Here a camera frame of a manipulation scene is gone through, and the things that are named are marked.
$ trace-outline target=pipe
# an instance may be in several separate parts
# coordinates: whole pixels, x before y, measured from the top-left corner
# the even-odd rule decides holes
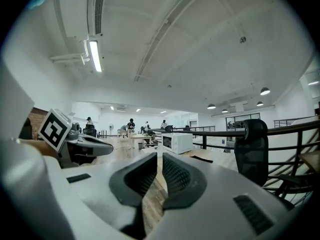
[[[65,63],[65,62],[79,62],[82,61],[83,64],[85,62],[88,62],[90,58],[88,47],[87,47],[87,40],[83,41],[84,51],[85,53],[73,53],[73,54],[67,54],[67,55],[61,55],[61,56],[53,56],[50,57],[50,59],[53,61],[53,63]]]
[[[69,63],[69,62],[81,62],[81,58],[59,59],[54,60],[53,63]]]

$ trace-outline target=air conditioning unit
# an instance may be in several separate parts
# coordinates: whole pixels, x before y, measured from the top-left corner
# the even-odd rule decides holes
[[[87,22],[89,34],[91,37],[102,35],[102,17],[104,14],[105,0],[88,0]]]
[[[60,0],[66,36],[79,42],[102,34],[105,0]]]

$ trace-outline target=ceiling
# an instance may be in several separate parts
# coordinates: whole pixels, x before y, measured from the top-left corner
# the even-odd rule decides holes
[[[219,108],[213,115],[234,103],[244,110],[258,101],[273,105],[303,75],[314,51],[282,0],[105,0],[101,28],[103,36],[93,39],[103,72],[94,71],[91,59],[71,69],[78,78],[188,89]],[[60,29],[74,53],[75,40]],[[262,97],[263,87],[271,93]]]
[[[126,104],[95,103],[95,105],[103,109],[103,111],[110,112],[110,113],[129,113],[129,114],[137,114],[137,115],[163,117],[169,113],[176,112],[174,110],[168,110],[163,108],[150,108],[150,107],[142,107],[142,106],[134,106],[134,105],[126,105]]]

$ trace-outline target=microwave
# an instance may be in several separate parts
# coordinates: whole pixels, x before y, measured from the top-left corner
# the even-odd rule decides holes
[[[163,133],[162,146],[175,154],[193,149],[193,135],[190,133]]]

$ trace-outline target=table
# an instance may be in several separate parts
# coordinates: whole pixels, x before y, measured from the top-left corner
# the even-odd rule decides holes
[[[314,173],[320,174],[320,150],[310,153],[299,154],[299,158],[308,166]]]
[[[117,136],[118,136],[118,137],[122,137],[123,135],[126,136],[127,133],[128,133],[127,130],[118,130],[118,131],[117,131]]]
[[[151,141],[152,141],[152,136],[150,136],[150,135],[129,133],[128,137],[129,137],[129,145],[131,148],[135,144],[135,140],[142,140],[142,147],[144,145],[143,140],[149,140],[149,143],[151,143]]]

